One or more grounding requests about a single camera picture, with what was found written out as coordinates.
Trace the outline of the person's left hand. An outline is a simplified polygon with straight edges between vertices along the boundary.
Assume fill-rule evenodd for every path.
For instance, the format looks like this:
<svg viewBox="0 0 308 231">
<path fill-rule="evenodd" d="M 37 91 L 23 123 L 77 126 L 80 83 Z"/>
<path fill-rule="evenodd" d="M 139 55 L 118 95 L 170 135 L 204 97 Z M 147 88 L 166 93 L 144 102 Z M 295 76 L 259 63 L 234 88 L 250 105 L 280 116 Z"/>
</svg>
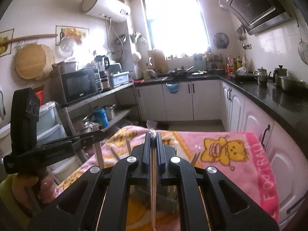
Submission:
<svg viewBox="0 0 308 231">
<path fill-rule="evenodd" d="M 12 180 L 12 193 L 15 200 L 27 211 L 34 212 L 33 198 L 41 203 L 51 203 L 55 199 L 55 185 L 51 174 L 43 179 L 31 175 L 16 175 Z"/>
</svg>

